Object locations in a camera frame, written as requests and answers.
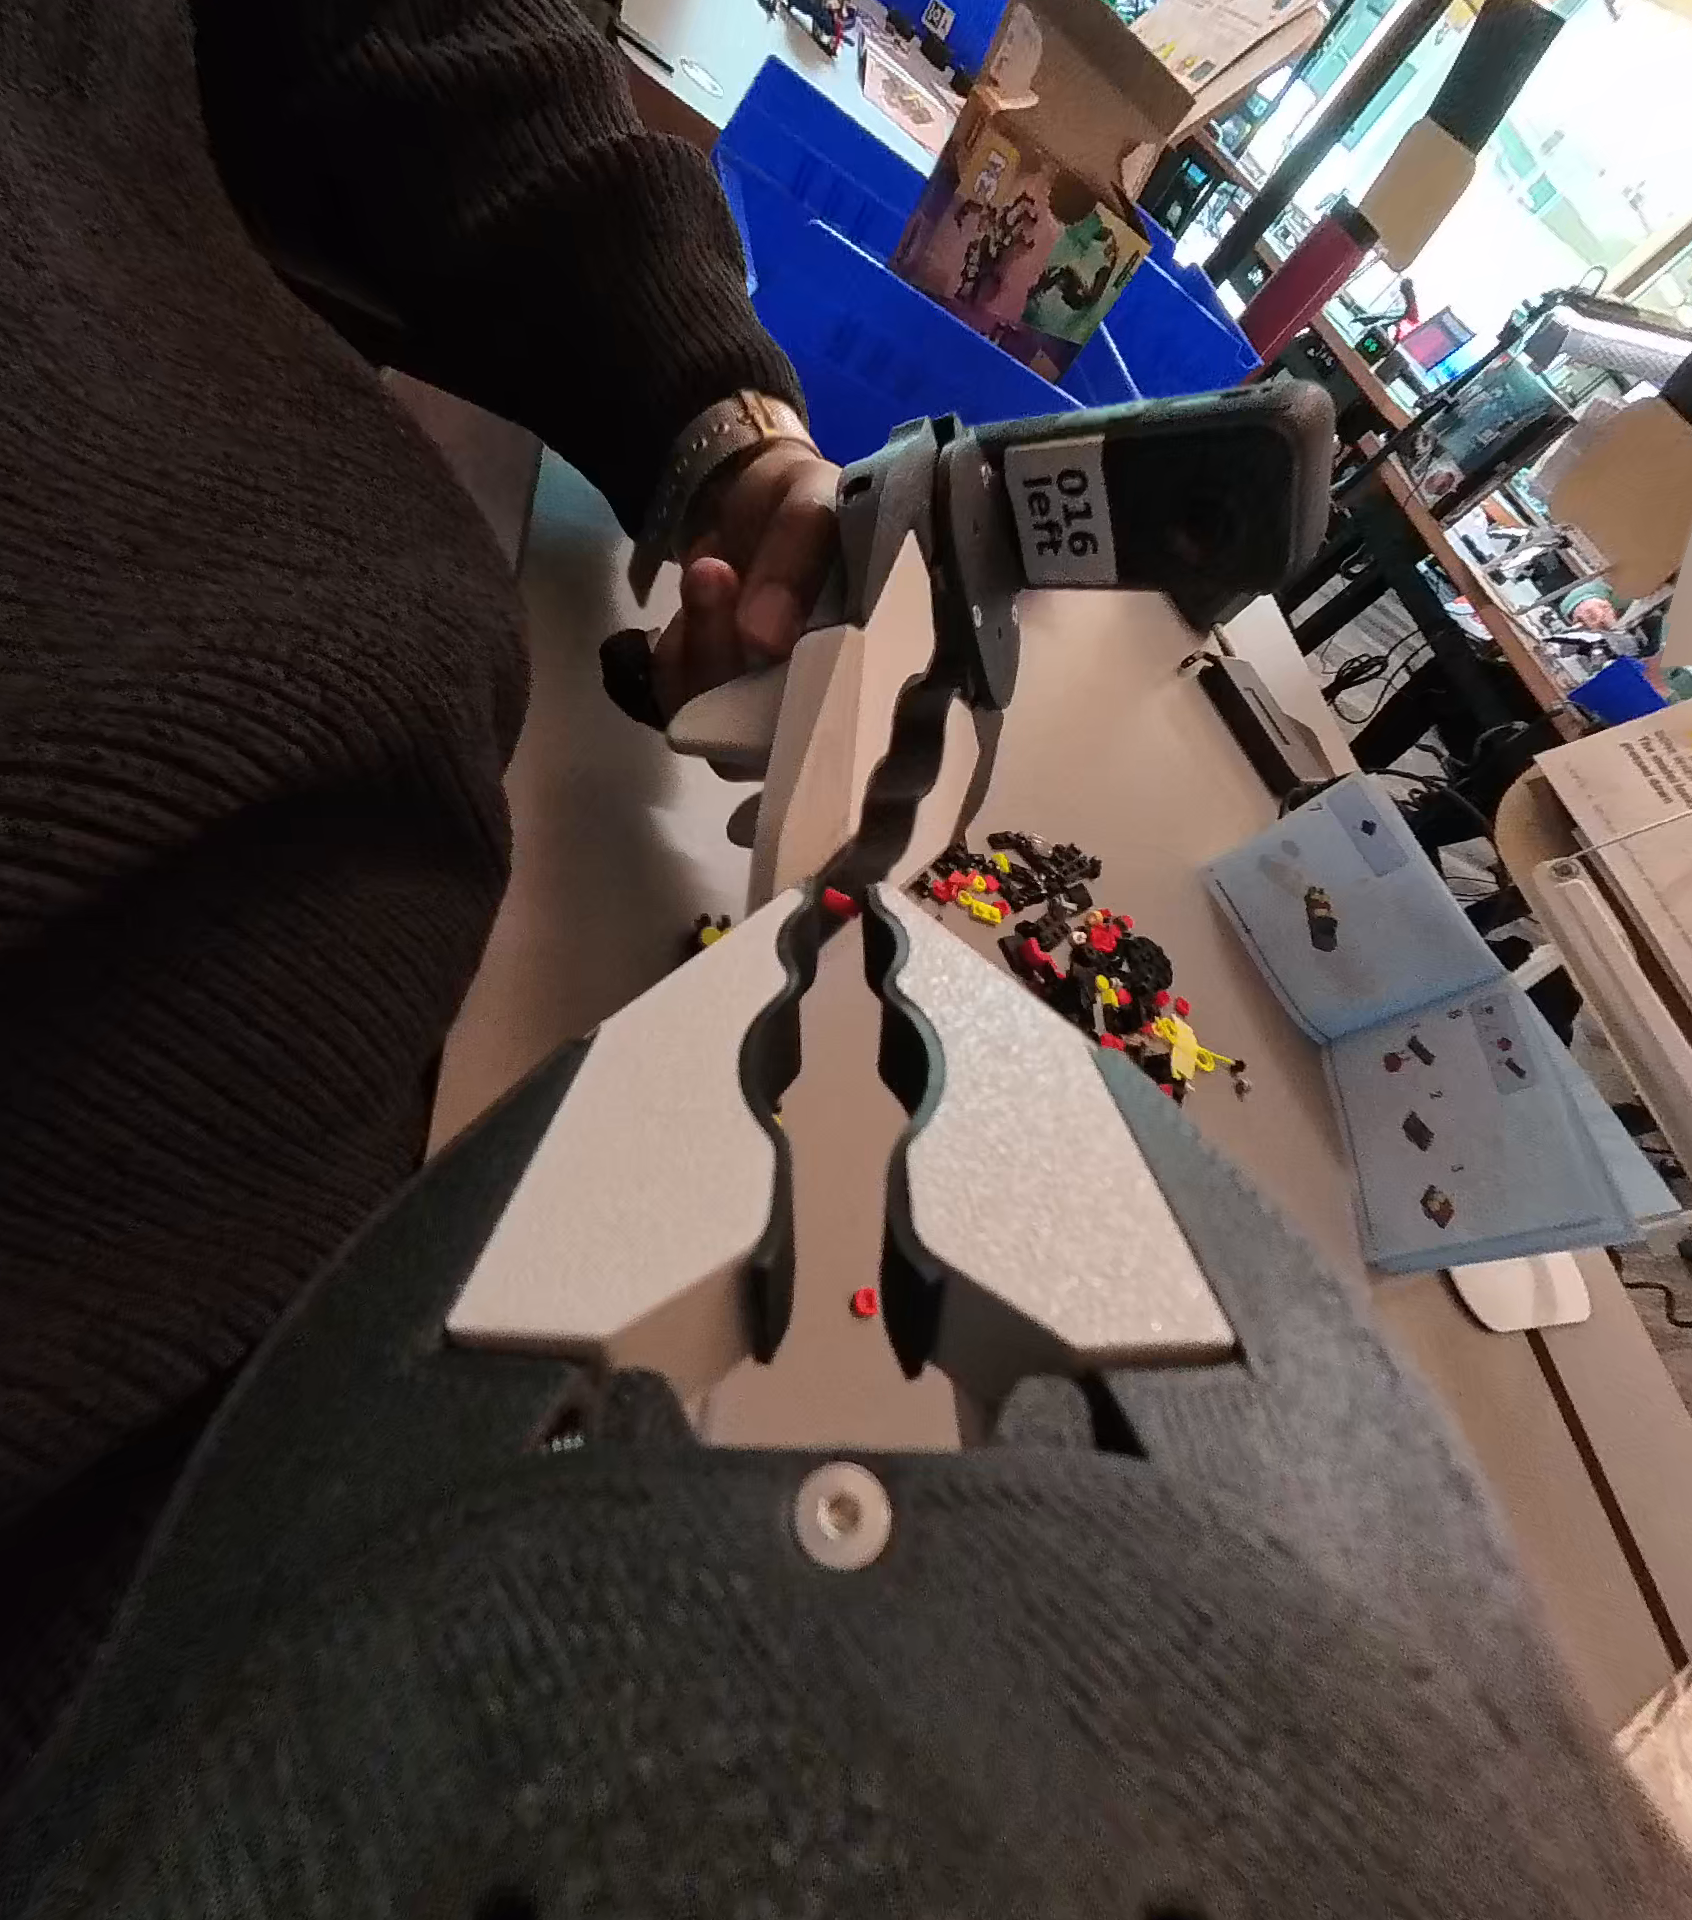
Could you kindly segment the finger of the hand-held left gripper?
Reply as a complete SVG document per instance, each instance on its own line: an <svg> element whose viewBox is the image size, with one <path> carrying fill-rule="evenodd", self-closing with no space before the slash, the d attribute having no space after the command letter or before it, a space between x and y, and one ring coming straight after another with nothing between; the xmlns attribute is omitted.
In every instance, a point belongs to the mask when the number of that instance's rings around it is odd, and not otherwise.
<svg viewBox="0 0 1692 1920"><path fill-rule="evenodd" d="M921 868L966 846L993 776L1002 726L1005 710L972 709L966 695L950 700L938 773L921 796Z"/></svg>
<svg viewBox="0 0 1692 1920"><path fill-rule="evenodd" d="M871 620L813 633L788 655L748 862L753 916L819 877L851 836L872 836L872 773L903 695L929 687L929 662L929 560L903 539Z"/></svg>

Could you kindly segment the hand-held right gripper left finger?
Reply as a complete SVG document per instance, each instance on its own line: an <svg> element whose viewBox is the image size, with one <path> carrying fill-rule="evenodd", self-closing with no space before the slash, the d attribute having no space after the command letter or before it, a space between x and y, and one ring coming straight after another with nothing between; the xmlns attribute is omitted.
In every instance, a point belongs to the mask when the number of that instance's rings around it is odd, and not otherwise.
<svg viewBox="0 0 1692 1920"><path fill-rule="evenodd" d="M783 931L809 898L771 893L588 1033L447 1303L454 1347L658 1375L689 1422L753 1359L783 1129L740 1039L795 985Z"/></svg>

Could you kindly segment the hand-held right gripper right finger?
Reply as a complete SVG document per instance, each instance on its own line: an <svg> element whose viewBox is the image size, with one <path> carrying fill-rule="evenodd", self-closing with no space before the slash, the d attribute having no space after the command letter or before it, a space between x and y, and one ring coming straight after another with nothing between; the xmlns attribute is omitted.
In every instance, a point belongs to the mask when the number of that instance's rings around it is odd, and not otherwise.
<svg viewBox="0 0 1692 1920"><path fill-rule="evenodd" d="M1210 1367L1241 1352L1124 1114L1143 1076L894 884L866 893L885 1162L878 1309L903 1377L987 1437L1025 1377Z"/></svg>

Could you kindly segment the person's left forearm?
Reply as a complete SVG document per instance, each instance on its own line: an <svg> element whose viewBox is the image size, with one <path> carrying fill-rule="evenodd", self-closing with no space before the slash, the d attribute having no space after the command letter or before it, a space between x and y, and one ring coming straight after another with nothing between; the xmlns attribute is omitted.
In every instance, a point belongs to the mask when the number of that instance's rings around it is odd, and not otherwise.
<svg viewBox="0 0 1692 1920"><path fill-rule="evenodd" d="M238 214L398 319L447 388L562 449L629 534L713 406L809 414L713 160L641 120L583 6L189 15Z"/></svg>

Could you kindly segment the pile of lego pieces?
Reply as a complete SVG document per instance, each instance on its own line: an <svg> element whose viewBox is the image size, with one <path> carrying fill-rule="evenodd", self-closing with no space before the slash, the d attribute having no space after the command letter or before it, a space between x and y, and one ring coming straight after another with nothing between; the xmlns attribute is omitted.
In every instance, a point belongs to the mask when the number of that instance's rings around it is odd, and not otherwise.
<svg viewBox="0 0 1692 1920"><path fill-rule="evenodd" d="M1089 1045L1129 1060L1176 1104L1221 1083L1253 1098L1241 1058L1199 1039L1171 956L1129 916L1098 898L1099 856L1073 836L993 830L952 836L907 893L1002 943L1002 963Z"/></svg>

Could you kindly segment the colourful lego box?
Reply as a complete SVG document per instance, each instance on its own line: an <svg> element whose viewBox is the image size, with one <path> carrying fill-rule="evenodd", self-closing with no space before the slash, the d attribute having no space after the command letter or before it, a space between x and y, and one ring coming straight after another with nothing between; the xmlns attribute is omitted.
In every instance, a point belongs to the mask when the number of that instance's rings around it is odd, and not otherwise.
<svg viewBox="0 0 1692 1920"><path fill-rule="evenodd" d="M1054 157L1028 105L973 90L888 252L888 271L1059 383L1149 237L1119 180Z"/></svg>

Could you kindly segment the lego instruction booklet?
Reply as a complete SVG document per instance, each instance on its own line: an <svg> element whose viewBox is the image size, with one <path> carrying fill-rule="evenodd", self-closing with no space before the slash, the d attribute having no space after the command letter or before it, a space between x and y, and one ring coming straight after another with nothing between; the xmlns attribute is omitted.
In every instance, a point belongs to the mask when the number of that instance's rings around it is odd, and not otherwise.
<svg viewBox="0 0 1692 1920"><path fill-rule="evenodd" d="M1200 877L1324 1050L1367 1270L1620 1249L1676 1217L1385 781L1326 781Z"/></svg>

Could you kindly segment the person's left hand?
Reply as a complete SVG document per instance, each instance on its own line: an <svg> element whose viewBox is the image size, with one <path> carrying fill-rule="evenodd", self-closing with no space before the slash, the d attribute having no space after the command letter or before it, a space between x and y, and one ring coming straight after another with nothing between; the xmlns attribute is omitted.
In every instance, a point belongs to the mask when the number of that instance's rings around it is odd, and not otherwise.
<svg viewBox="0 0 1692 1920"><path fill-rule="evenodd" d="M650 641L662 722L795 649L832 570L832 502L836 472L805 437L758 445L707 486L684 551L684 606Z"/></svg>

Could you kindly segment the blue plastic bin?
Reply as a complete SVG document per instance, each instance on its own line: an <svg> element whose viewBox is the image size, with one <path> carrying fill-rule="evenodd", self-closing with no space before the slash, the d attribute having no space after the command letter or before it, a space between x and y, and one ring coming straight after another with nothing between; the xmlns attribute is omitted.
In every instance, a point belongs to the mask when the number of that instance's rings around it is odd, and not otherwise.
<svg viewBox="0 0 1692 1920"><path fill-rule="evenodd" d="M1143 399L1221 395L1249 383L1265 356L1219 304L1200 265L1176 263L1171 231L1137 207L1147 258L1113 304L1099 335L1113 338Z"/></svg>
<svg viewBox="0 0 1692 1920"><path fill-rule="evenodd" d="M1593 726L1627 726L1636 718L1651 718L1670 709L1662 680L1648 673L1651 662L1643 655L1609 655L1602 673L1593 673L1564 700L1593 722Z"/></svg>
<svg viewBox="0 0 1692 1920"><path fill-rule="evenodd" d="M857 127L796 63L766 55L713 146L740 231L748 294L795 356L813 437L851 466L894 422L966 422L1124 406L1113 338L1048 383L888 271L922 173Z"/></svg>

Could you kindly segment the flat black case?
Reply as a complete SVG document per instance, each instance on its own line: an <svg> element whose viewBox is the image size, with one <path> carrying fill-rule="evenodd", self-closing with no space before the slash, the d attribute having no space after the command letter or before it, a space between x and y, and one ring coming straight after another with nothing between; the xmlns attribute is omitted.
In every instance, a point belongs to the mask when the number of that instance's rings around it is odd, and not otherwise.
<svg viewBox="0 0 1692 1920"><path fill-rule="evenodd" d="M1301 718L1294 718L1265 673L1221 648L1199 648L1176 662L1183 675L1199 680L1199 694L1210 700L1219 722L1257 773L1257 781L1274 792L1280 807L1294 804L1294 792L1318 792L1336 781L1344 773L1326 764L1324 743Z"/></svg>

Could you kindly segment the wooden work desk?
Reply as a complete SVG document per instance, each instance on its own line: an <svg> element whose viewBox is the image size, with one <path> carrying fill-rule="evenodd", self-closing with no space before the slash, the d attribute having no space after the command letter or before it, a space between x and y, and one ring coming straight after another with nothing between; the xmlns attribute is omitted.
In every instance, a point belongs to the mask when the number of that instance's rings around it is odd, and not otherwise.
<svg viewBox="0 0 1692 1920"><path fill-rule="evenodd" d="M1553 606L1607 560L1533 497L1533 472L1564 449L1574 420L1524 371L1516 335L1487 341L1451 388L1417 395L1409 378L1389 383L1389 356L1367 356L1351 319L1326 306L1301 361L1326 378L1344 427L1326 539L1344 586L1301 616L1301 649L1389 589L1425 655L1377 700L1441 680L1478 732L1593 732L1581 694L1609 669L1615 634L1574 633Z"/></svg>

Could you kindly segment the black pillar with beige pad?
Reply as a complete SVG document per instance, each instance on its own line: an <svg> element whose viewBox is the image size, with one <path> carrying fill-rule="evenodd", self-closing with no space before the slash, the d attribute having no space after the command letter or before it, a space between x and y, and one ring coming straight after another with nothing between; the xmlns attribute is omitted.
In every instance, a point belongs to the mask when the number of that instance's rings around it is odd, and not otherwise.
<svg viewBox="0 0 1692 1920"><path fill-rule="evenodd" d="M1476 180L1487 139L1561 37L1561 15L1533 0L1487 0L1431 113L1405 129L1359 203L1372 252L1409 271L1425 243Z"/></svg>
<svg viewBox="0 0 1692 1920"><path fill-rule="evenodd" d="M1662 589L1692 539L1692 348L1651 399L1581 422L1549 490L1549 518L1574 528L1620 601Z"/></svg>

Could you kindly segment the brown cardboard box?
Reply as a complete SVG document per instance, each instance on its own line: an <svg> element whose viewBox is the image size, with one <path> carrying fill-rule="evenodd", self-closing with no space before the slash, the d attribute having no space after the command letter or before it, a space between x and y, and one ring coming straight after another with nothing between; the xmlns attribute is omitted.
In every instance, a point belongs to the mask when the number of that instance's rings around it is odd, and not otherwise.
<svg viewBox="0 0 1692 1920"><path fill-rule="evenodd" d="M1137 203L1192 114L1192 90L1099 0L1014 0L1002 12L979 90L1079 180Z"/></svg>

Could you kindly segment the beige document stand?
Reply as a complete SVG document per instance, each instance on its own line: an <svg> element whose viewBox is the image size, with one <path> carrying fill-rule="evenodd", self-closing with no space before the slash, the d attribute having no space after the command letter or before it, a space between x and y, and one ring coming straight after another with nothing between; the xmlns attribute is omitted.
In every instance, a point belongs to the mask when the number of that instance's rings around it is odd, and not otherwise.
<svg viewBox="0 0 1692 1920"><path fill-rule="evenodd" d="M1692 1175L1687 990L1670 963L1651 956L1648 934L1620 908L1615 877L1602 875L1602 856L1574 846L1564 804L1533 768L1503 786L1493 847L1636 1098L1666 1124L1670 1156Z"/></svg>

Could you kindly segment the white stand base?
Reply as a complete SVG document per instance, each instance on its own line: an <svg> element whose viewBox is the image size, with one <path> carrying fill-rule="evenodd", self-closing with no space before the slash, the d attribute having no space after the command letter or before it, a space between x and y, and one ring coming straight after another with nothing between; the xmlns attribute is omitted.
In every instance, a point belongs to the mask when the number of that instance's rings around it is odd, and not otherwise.
<svg viewBox="0 0 1692 1920"><path fill-rule="evenodd" d="M1442 1279L1487 1334L1574 1330L1593 1316L1574 1251L1455 1265Z"/></svg>

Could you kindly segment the cardboard sheet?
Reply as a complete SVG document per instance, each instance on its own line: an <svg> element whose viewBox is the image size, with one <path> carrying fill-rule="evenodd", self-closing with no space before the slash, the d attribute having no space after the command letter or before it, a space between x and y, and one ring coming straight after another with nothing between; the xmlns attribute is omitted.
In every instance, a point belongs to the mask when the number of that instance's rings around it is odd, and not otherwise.
<svg viewBox="0 0 1692 1920"><path fill-rule="evenodd" d="M1192 105L1219 113L1269 68L1301 55L1326 27L1318 0L1162 0L1129 37L1171 68Z"/></svg>

